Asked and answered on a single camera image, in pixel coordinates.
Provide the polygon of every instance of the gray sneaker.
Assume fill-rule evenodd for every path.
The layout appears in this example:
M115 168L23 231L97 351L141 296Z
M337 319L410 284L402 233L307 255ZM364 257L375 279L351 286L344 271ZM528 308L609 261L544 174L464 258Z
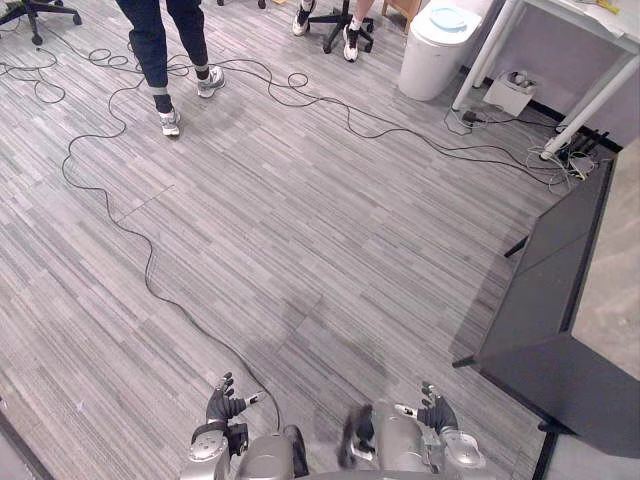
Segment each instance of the gray sneaker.
M162 134L165 137L177 137L180 135L178 123L180 122L180 114L174 108L169 113L160 114L160 123L162 124Z
M198 96L211 98L216 90L222 87L224 87L224 72L220 67L213 67L210 69L209 78L198 80Z

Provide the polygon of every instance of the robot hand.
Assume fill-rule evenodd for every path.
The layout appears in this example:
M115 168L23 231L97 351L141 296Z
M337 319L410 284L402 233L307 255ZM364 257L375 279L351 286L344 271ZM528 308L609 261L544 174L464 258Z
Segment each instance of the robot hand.
M249 398L231 398L234 393L233 378L231 372L226 373L213 390L213 394L207 404L207 423L218 423L223 426L236 415L239 415L246 408L264 398L262 392L256 393Z
M436 387L429 382L422 382L422 393L426 397L422 399L426 408L418 410L418 421L435 429L438 435L444 430L458 430L456 414Z

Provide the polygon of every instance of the jeans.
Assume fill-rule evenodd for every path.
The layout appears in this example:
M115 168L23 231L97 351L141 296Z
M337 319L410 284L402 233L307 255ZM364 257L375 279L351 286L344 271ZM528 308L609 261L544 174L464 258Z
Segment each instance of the jeans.
M167 39L160 16L160 0L116 0L133 25L129 32L133 53L153 95L166 95ZM204 14L201 0L166 0L167 11L173 18L180 40L196 67L209 63L204 40Z

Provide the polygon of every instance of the person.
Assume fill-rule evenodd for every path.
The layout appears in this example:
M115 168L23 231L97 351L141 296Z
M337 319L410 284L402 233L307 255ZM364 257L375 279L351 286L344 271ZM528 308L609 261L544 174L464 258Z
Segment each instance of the person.
M373 5L373 0L358 0L351 23L345 26L342 31L342 38L344 39L342 54L348 62L355 62L358 58L358 34L371 5ZM293 17L291 26L291 30L296 37L304 35L309 30L309 15L315 8L316 0L300 0L300 7Z
M167 40L160 14L160 0L116 0L118 6L133 25L129 32L131 48L140 62L142 73L153 95L160 114L162 133L180 134L180 114L171 103L167 90ZM204 39L204 14L201 0L166 0L167 11L173 18L180 40L193 63L198 78L197 94L211 98L224 86L224 73L220 67L209 68L207 45Z

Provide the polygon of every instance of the white sneaker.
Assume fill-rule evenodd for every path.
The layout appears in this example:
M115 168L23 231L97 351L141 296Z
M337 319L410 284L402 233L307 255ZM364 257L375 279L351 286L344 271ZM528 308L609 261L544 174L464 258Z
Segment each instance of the white sneaker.
M342 30L342 38L344 39L344 59L347 62L355 62L358 58L358 34L360 30L351 30L349 25Z
M160 114L160 123L162 124L162 134L165 137L177 137L180 135L178 123L180 122L180 114L174 108L169 113Z
M224 72L222 68L215 66L209 71L209 78L206 80L198 80L198 96L202 98L211 98L216 90L224 87Z
M311 10L308 12L302 8L302 5L298 7L295 17L293 17L293 24L291 25L291 31L296 37L300 37L307 33L309 30L309 15L316 8L316 0L313 0L311 4Z

